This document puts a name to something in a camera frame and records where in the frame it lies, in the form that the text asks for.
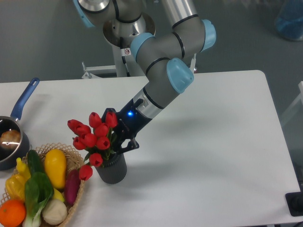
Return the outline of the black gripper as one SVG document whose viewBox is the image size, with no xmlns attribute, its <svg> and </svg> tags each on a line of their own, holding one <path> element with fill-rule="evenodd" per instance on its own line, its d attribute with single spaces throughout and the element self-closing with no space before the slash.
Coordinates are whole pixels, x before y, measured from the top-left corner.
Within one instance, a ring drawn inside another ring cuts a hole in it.
<svg viewBox="0 0 303 227">
<path fill-rule="evenodd" d="M 119 112 L 114 108 L 106 108 L 101 119 L 106 119 L 107 113 L 115 113 L 118 125 L 114 128 L 116 139 L 111 144 L 111 148 L 116 153 L 125 153 L 139 148 L 139 143 L 135 140 L 137 133 L 145 127 L 150 118 L 139 112 L 138 107 L 143 103 L 143 98 L 137 101 L 130 100 Z"/>
</svg>

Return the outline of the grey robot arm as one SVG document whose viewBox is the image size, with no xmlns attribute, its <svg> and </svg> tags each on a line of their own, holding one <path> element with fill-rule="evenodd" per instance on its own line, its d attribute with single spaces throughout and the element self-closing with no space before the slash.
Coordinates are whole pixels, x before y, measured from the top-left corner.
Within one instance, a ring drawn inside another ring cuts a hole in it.
<svg viewBox="0 0 303 227">
<path fill-rule="evenodd" d="M 112 149 L 118 154 L 139 147 L 137 133 L 193 82 L 183 59 L 212 47 L 213 24 L 200 19 L 190 0 L 165 0 L 172 32 L 156 38 L 139 0 L 76 0 L 74 5 L 86 25 L 103 26 L 114 46 L 129 48 L 148 83 L 118 112 Z"/>
</svg>

